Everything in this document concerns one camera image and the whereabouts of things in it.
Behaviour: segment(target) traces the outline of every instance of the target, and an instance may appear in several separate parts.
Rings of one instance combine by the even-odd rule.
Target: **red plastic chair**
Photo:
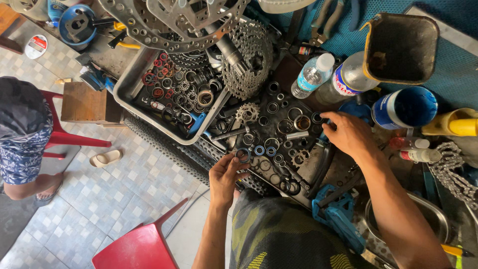
[[[161,226],[186,202],[187,198],[155,222],[138,225],[101,250],[91,259],[95,269],[178,269]]]
[[[89,137],[84,137],[76,134],[69,134],[61,127],[60,120],[58,119],[58,115],[56,114],[55,105],[53,103],[53,98],[60,98],[63,99],[63,94],[40,90],[45,96],[46,101],[50,105],[50,110],[53,114],[53,132],[50,136],[50,140],[45,146],[45,149],[51,148],[53,146],[58,145],[77,145],[77,146],[102,146],[102,147],[111,147],[110,141],[104,141]],[[64,159],[66,154],[59,154],[59,153],[50,153],[45,152],[43,153],[43,157],[51,157],[51,158],[58,158]]]

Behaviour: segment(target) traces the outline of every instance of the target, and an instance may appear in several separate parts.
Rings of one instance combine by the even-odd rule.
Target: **floral shorts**
[[[0,142],[0,176],[5,183],[29,183],[40,173],[43,152],[53,128],[52,112],[46,100],[43,103],[48,117],[42,130],[27,138]]]

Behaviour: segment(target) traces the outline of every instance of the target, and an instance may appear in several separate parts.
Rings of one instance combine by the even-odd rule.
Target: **man's left hand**
[[[237,173],[239,170],[250,168],[250,164],[241,164],[239,158],[234,156],[235,152],[223,156],[209,170],[211,206],[228,210],[234,199],[236,181],[250,176],[250,173]]]

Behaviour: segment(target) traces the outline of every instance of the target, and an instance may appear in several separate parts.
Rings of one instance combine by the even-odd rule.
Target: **person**
[[[334,130],[322,125],[330,142],[360,166],[380,233],[397,265],[401,269],[452,268],[432,229],[372,140],[368,124],[343,112],[320,116],[337,126]],[[192,268],[224,268],[228,209],[235,181],[247,176],[236,171],[248,167],[231,153],[209,171],[211,203]],[[240,194],[232,215],[230,268],[374,268],[352,254],[302,206],[282,197],[259,199],[251,190]]]
[[[13,77],[0,78],[0,176],[13,200],[36,194],[46,205],[59,189],[63,174],[40,173],[53,116],[40,90]]]

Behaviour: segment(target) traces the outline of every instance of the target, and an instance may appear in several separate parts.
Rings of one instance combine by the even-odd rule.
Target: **white slide sandal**
[[[123,157],[123,154],[119,150],[113,150],[106,153],[100,153],[94,155],[90,158],[90,164],[97,168],[102,168],[107,166],[108,164],[112,164],[117,162]]]

